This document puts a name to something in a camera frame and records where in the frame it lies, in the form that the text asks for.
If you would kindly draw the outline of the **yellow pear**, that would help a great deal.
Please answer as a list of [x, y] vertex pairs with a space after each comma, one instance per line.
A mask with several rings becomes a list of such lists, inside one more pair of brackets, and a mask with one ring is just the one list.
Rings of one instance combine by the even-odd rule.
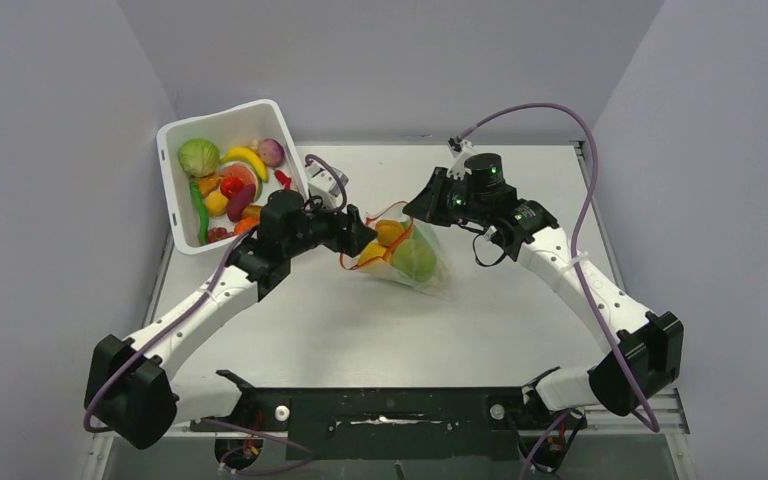
[[358, 269], [372, 268], [380, 265], [389, 265], [391, 263], [389, 248], [378, 242], [371, 242], [357, 257], [356, 267]]

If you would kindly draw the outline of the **clear orange zip bag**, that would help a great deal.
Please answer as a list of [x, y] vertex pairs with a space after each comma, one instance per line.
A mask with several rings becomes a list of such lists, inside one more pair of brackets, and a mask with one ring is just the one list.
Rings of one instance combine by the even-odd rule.
[[453, 298], [449, 258], [430, 225], [403, 213], [404, 201], [363, 217], [375, 239], [360, 254], [342, 254], [342, 269], [400, 284], [422, 294]]

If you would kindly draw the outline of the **green round fruit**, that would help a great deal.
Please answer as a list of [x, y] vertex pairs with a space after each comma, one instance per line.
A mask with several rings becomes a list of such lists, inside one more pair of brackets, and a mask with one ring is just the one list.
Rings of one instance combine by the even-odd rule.
[[436, 275], [438, 258], [428, 241], [409, 238], [393, 250], [390, 264], [408, 279], [424, 283]]

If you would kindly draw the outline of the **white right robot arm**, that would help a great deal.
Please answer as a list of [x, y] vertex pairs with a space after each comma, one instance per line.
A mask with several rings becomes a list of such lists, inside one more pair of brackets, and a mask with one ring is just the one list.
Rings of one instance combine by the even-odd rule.
[[544, 206], [506, 182], [499, 155], [474, 155], [455, 172], [436, 168], [403, 212], [436, 226], [478, 225], [479, 235], [539, 277], [604, 351], [594, 366], [557, 368], [531, 384], [522, 411], [532, 425], [548, 426], [562, 410], [584, 406], [627, 416], [679, 376], [682, 322], [631, 298], [573, 247]]

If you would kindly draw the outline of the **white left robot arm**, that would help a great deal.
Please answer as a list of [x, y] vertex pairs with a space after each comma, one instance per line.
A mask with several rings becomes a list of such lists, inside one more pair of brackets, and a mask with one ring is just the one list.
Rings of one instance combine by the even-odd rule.
[[175, 382], [187, 359], [234, 316], [269, 295], [290, 274], [295, 257], [320, 246], [357, 256], [375, 237], [353, 205], [308, 210], [295, 191], [271, 194], [259, 223], [232, 241], [194, 293], [126, 338], [108, 335], [95, 346], [85, 430], [113, 431], [146, 449], [173, 425], [228, 416], [242, 397], [241, 388]]

